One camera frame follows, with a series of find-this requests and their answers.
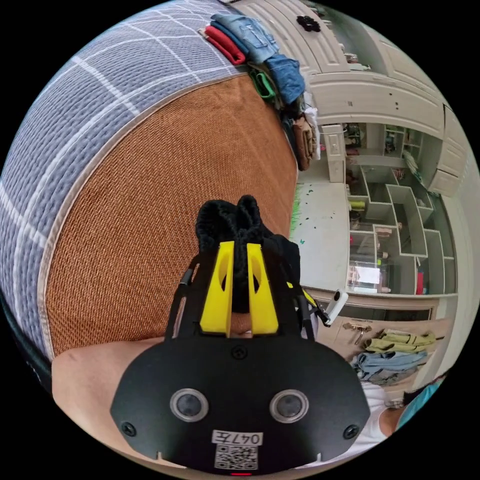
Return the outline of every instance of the label sticker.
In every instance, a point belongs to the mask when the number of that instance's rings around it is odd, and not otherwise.
[[[256,446],[217,444],[215,468],[223,470],[258,470],[259,449]]]
[[[218,445],[260,447],[263,441],[264,434],[262,432],[214,430],[211,434],[211,442]]]

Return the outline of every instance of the white t-shirt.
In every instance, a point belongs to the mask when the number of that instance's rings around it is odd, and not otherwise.
[[[387,439],[380,430],[380,415],[387,409],[385,405],[387,396],[382,387],[374,385],[373,383],[362,382],[362,387],[366,400],[368,401],[368,406],[370,407],[370,417],[353,445],[345,453],[342,453],[342,455],[332,458],[331,460],[317,460],[297,468],[318,467],[320,465],[327,465],[340,460],[345,460],[349,457],[355,457]]]

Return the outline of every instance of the qr code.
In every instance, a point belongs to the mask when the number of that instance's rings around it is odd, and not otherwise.
[[[224,470],[257,470],[259,454],[257,446],[217,445],[215,468]]]

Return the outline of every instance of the blue jeans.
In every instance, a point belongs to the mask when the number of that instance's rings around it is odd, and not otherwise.
[[[244,15],[222,15],[220,13],[215,13],[211,19],[235,35],[248,48],[250,61],[257,65],[262,64],[279,51],[273,35],[259,20]]]
[[[210,22],[210,25],[220,30],[221,32],[223,32],[245,56],[249,54],[249,49],[247,48],[247,46],[244,43],[242,43],[242,41],[239,38],[237,38],[230,30],[227,30],[221,23],[218,23],[217,21],[212,20]]]
[[[276,84],[281,99],[286,105],[292,104],[305,92],[305,80],[300,73],[300,63],[281,53],[265,61]]]

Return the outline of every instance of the yellow plastic bracket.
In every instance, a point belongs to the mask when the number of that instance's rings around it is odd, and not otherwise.
[[[233,287],[234,242],[224,241],[218,249],[200,319],[200,328],[204,333],[225,334],[230,337]]]
[[[250,302],[251,333],[255,335],[276,334],[279,321],[275,312],[262,248],[256,243],[246,245],[248,259],[248,297]],[[255,292],[254,277],[258,282]]]
[[[286,284],[288,285],[288,288],[290,288],[290,289],[292,289],[294,287],[290,282],[287,282]],[[317,302],[303,288],[301,289],[301,291],[303,292],[303,294],[305,295],[305,298],[307,299],[308,303],[312,307],[318,307]]]

